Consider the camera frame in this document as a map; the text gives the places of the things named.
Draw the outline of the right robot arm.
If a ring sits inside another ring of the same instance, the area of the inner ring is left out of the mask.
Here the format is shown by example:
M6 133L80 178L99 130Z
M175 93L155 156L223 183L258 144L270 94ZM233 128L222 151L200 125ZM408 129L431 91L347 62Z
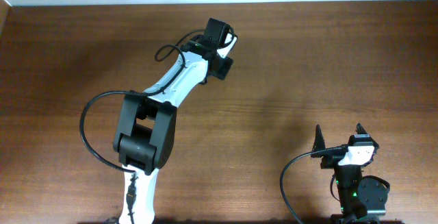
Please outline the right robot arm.
M312 157L320 158L322 169L332 169L331 184L337 185L340 214L330 217L331 223L379 223L386 214L390 184L373 175L363 175L379 149L378 143L356 125L356 133L346 144L327 147L319 125L315 127Z

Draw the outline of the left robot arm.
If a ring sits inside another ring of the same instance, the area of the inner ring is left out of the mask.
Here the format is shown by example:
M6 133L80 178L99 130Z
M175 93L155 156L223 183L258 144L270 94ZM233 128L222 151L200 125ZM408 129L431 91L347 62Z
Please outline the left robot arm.
M232 26L210 18L200 34L173 49L178 58L153 86L125 95L114 139L114 151L124 170L121 215L110 223L152 223L159 170L168 161L175 141L177 110L197 85L210 77L224 80L233 60L228 57L237 42Z

